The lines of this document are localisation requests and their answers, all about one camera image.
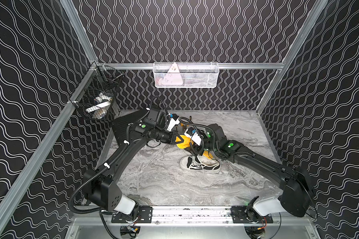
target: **white wavy line pattern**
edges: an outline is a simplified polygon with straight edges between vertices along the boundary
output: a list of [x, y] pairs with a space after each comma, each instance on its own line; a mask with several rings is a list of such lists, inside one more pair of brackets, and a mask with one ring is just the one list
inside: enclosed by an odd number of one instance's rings
[[359, 238], [359, 1], [328, 2], [262, 118], [313, 179], [320, 237]]
[[126, 72], [116, 95], [121, 109], [142, 109], [153, 95], [162, 96], [168, 109], [255, 110], [276, 70], [221, 70], [216, 88], [156, 88], [153, 73]]
[[[0, 202], [89, 65], [59, 0], [0, 1]], [[71, 117], [1, 238], [64, 238], [67, 198], [109, 128]]]
[[73, 2], [101, 62], [281, 62], [314, 0]]
[[0, 202], [89, 65], [60, 1], [0, 1]]
[[72, 220], [68, 199], [86, 170], [96, 167], [110, 123], [85, 121], [74, 112], [1, 238], [13, 238], [14, 232], [16, 238], [64, 238]]

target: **marble table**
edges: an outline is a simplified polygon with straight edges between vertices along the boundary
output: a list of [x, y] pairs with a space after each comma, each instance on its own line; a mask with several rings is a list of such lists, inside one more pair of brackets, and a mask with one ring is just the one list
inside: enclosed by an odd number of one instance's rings
[[[120, 116], [130, 113], [122, 111]], [[275, 161], [255, 112], [170, 111], [192, 116], [204, 125], [217, 123], [228, 139], [242, 142], [251, 150]], [[114, 139], [108, 157], [118, 148]], [[243, 166], [220, 162], [218, 174], [182, 170], [179, 161], [190, 153], [175, 145], [145, 146], [122, 174], [118, 186], [140, 205], [246, 205], [255, 196], [269, 195], [278, 188], [263, 176]]]

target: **metal bracket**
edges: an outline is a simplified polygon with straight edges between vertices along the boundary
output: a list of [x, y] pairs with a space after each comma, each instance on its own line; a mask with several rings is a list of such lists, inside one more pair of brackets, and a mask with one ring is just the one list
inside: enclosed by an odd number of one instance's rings
[[[233, 223], [251, 223], [246, 217], [247, 213], [245, 212], [246, 206], [232, 206], [231, 207], [231, 218], [233, 218]], [[271, 214], [262, 217], [262, 223], [265, 224], [273, 223]]]
[[[153, 208], [149, 206], [139, 206], [137, 215], [140, 217], [136, 222], [151, 223]], [[130, 217], [123, 213], [113, 214], [112, 223], [130, 223]]]
[[153, 208], [149, 206], [139, 206], [138, 215], [140, 219], [138, 223], [151, 223], [152, 222]]

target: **yellow cloth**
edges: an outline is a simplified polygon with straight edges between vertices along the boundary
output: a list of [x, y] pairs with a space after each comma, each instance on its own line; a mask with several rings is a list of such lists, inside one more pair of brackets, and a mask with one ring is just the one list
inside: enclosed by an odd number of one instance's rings
[[205, 157], [207, 157], [207, 158], [209, 158], [209, 159], [211, 159], [211, 160], [213, 159], [213, 155], [210, 154], [209, 151], [206, 151], [206, 150], [204, 151], [203, 156], [205, 156]]
[[186, 137], [185, 135], [181, 135], [181, 138], [183, 139], [183, 143], [177, 144], [177, 147], [179, 148], [187, 148], [190, 146], [190, 138]]
[[[177, 144], [177, 147], [182, 148], [182, 149], [190, 147], [190, 138], [185, 135], [181, 135], [181, 138], [183, 138], [183, 143]], [[208, 157], [211, 160], [213, 159], [213, 156], [211, 154], [209, 154], [209, 151], [206, 151], [206, 150], [204, 151], [203, 156]]]

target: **white triangular object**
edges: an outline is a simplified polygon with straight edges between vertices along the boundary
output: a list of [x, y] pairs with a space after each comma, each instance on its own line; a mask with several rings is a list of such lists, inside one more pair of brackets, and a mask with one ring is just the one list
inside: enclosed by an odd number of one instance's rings
[[163, 85], [183, 85], [182, 76], [177, 63], [172, 64], [162, 81], [161, 84]]

